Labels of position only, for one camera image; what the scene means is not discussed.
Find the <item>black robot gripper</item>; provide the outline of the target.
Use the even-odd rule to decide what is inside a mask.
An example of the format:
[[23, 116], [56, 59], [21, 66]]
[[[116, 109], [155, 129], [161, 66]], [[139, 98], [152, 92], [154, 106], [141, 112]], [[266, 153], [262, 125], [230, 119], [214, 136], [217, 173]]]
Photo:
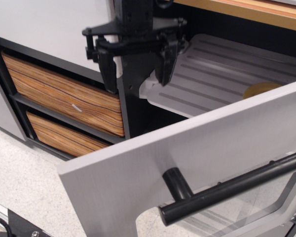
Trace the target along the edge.
[[155, 75], [162, 86], [171, 80], [177, 55], [184, 44], [184, 18], [158, 18], [153, 7], [167, 9], [172, 1], [115, 0], [114, 19], [104, 25], [86, 28], [87, 59], [98, 61], [105, 89], [117, 93], [116, 63], [113, 58], [155, 53]]

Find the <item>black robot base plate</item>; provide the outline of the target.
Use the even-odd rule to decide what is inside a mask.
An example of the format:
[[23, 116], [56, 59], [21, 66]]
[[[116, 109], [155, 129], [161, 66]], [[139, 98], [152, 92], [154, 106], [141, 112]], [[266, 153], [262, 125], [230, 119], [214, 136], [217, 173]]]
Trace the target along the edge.
[[13, 237], [51, 237], [49, 233], [8, 209], [8, 224]]

